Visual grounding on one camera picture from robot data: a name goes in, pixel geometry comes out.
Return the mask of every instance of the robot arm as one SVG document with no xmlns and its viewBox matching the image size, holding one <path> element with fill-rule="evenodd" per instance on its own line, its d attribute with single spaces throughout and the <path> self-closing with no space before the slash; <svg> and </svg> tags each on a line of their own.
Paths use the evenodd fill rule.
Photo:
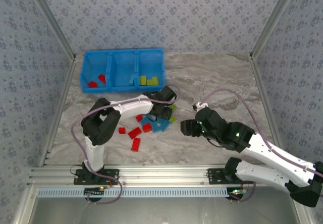
<svg viewBox="0 0 323 224">
<path fill-rule="evenodd" d="M 269 143 L 268 148 L 262 137 L 250 127 L 239 123 L 227 123 L 207 104 L 193 106 L 197 111 L 194 120 L 181 122 L 181 131 L 186 136 L 203 136 L 207 140 L 215 140 L 227 150 L 237 151 L 252 156 L 273 169 L 249 164 L 237 158 L 230 158 L 224 172 L 227 178 L 238 177 L 243 181 L 255 181 L 278 187 L 290 192 L 291 197 L 301 204 L 314 207 L 319 199 L 323 178 L 312 173 L 313 170 L 323 173 L 323 163 L 311 163 L 299 159 L 277 146 Z M 281 156 L 305 166 L 301 169 Z"/>
<path fill-rule="evenodd" d="M 176 97 L 175 92 L 166 86 L 160 91 L 146 92 L 133 99 L 123 101 L 109 102 L 105 98 L 99 99 L 90 111 L 110 104 L 117 106 L 97 111 L 81 122 L 85 135 L 88 162 L 92 169 L 97 172 L 103 168 L 104 144 L 111 139 L 119 121 L 148 113 L 157 118 L 170 119 L 172 115 L 172 109 L 168 107 L 170 104 L 156 103 L 144 99 L 167 102 L 173 98 L 176 99 Z"/>
</svg>

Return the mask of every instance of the green block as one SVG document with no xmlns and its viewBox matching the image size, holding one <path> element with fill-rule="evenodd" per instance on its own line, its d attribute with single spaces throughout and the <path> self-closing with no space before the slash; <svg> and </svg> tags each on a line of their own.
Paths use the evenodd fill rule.
<svg viewBox="0 0 323 224">
<path fill-rule="evenodd" d="M 169 119 L 169 121 L 171 122 L 171 124 L 174 123 L 176 121 L 176 117 L 171 116 L 171 118 Z"/>
<path fill-rule="evenodd" d="M 151 80 L 152 80 L 152 83 L 153 83 L 154 85 L 159 85 L 159 83 L 158 83 L 158 77 L 157 77 L 157 76 L 153 76 L 153 77 L 151 78 Z"/>
<path fill-rule="evenodd" d="M 172 105 L 170 105 L 170 108 L 171 108 L 173 111 L 175 111 L 175 110 L 177 109 L 177 106 L 176 106 L 176 105 L 174 105 L 174 104 L 172 104 Z"/>
<path fill-rule="evenodd" d="M 147 77 L 146 75 L 140 76 L 140 85 L 147 85 Z"/>
</svg>

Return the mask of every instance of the patterned wallpaper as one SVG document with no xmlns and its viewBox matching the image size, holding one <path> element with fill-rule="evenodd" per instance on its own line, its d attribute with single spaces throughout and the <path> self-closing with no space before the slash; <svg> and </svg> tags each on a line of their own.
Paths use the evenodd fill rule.
<svg viewBox="0 0 323 224">
<path fill-rule="evenodd" d="M 74 53 L 251 51 L 277 0 L 47 0 Z"/>
<path fill-rule="evenodd" d="M 286 149 L 310 161 L 323 161 L 322 47 L 323 0 L 291 0 L 257 60 Z"/>
<path fill-rule="evenodd" d="M 37 166 L 69 60 L 34 0 L 0 0 L 0 223 Z"/>
</svg>

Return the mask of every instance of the blue plastic tray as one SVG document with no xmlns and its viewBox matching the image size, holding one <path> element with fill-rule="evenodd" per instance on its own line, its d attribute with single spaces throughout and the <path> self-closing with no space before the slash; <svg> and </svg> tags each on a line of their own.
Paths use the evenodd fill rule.
<svg viewBox="0 0 323 224">
<path fill-rule="evenodd" d="M 106 84 L 98 79 L 105 75 Z M 158 77 L 159 85 L 140 86 L 139 77 Z M 88 83 L 94 81 L 97 87 Z M 84 93 L 158 91 L 166 84 L 164 50 L 130 49 L 87 51 L 80 73 L 80 85 Z"/>
</svg>

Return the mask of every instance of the floor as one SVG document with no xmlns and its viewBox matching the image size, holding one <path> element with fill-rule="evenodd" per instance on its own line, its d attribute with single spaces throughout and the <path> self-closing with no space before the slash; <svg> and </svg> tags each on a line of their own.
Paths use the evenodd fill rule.
<svg viewBox="0 0 323 224">
<path fill-rule="evenodd" d="M 70 126 L 80 116 L 86 114 L 97 99 L 122 100 L 138 93 L 84 94 L 79 85 L 79 74 L 83 57 L 76 57 L 76 68 L 63 109 L 61 121 L 47 164 L 81 163 L 81 150 L 74 142 Z M 273 141 L 267 118 L 260 99 L 256 81 L 246 55 L 205 54 L 205 53 L 165 53 L 166 83 L 181 90 L 178 109 L 174 112 L 177 121 L 166 132 L 144 133 L 140 135 L 138 152 L 132 152 L 132 140 L 128 135 L 115 131 L 105 144 L 104 163 L 179 163 L 204 164 L 226 163 L 229 157 L 238 156 L 256 162 L 236 152 L 210 145 L 204 138 L 183 136 L 180 121 L 195 116 L 192 105 L 204 99 L 212 90 L 229 88 L 239 93 L 255 113 L 262 130 L 269 141 Z M 255 129 L 255 125 L 239 100 L 229 92 L 220 92 L 208 100 L 209 106 L 228 122 L 238 121 Z M 135 118 L 119 123 L 127 132 L 140 126 Z M 75 128 L 76 136 L 84 141 L 81 126 Z"/>
</svg>

